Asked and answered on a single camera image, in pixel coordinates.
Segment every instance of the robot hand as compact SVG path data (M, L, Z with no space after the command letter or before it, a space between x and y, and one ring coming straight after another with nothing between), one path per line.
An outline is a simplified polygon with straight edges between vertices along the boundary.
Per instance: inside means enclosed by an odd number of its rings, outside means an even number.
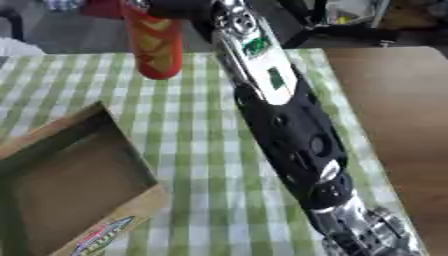
M202 24L255 140L328 255L421 255L399 218L383 207L369 210L359 198L330 119L263 17L243 0L128 2L153 16Z

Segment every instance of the green checkered tablecloth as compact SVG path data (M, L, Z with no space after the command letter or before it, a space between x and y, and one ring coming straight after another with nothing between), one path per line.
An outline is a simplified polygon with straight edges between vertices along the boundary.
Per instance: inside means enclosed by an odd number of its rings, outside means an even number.
M349 150L368 205L404 211L321 50L289 52ZM107 247L118 255L323 255L320 236L278 181L211 54L151 81L130 54L11 57L0 70L0 139L102 100L171 194L152 220Z

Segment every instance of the printed logo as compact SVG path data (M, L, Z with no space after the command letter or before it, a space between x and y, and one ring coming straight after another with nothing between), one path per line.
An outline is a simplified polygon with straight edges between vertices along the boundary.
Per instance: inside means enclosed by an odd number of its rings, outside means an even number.
M95 228L76 246L70 256L88 256L104 249L131 223L132 219L134 217L129 216Z

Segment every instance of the red can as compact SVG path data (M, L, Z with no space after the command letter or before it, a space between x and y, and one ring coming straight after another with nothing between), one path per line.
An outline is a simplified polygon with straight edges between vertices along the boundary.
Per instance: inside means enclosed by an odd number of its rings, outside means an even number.
M122 14L140 73L151 79L176 75L182 67L182 21L151 17L127 0Z

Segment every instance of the open box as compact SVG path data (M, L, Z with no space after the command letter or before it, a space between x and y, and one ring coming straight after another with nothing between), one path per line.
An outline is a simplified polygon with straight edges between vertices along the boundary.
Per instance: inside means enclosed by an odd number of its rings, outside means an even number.
M0 255L96 255L166 198L96 103L0 146Z

